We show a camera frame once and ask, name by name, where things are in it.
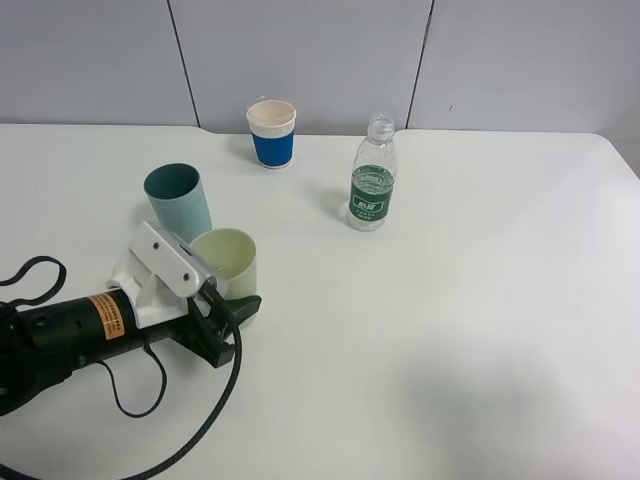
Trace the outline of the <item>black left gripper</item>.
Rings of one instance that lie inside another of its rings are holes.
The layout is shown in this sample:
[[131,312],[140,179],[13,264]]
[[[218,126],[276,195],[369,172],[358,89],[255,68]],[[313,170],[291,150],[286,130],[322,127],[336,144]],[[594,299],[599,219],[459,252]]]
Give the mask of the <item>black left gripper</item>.
[[188,314],[145,328],[139,328],[136,316],[130,314],[127,320],[128,350],[142,348],[144,343],[171,339],[189,348],[212,367],[219,368],[234,357],[234,347],[225,340],[226,330],[233,325],[240,327],[250,320],[258,313],[261,303],[259,295],[234,300],[217,299],[209,313],[204,315],[196,301],[189,299]]

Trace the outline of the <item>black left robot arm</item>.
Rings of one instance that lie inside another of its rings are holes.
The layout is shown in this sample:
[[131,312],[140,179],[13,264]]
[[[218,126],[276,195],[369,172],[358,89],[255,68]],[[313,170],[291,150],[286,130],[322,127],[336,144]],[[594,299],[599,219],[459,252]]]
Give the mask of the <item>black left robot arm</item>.
[[214,368],[232,361],[231,321],[220,306],[139,329],[124,292],[111,290],[1,320],[1,414],[26,405],[88,365],[171,339]]

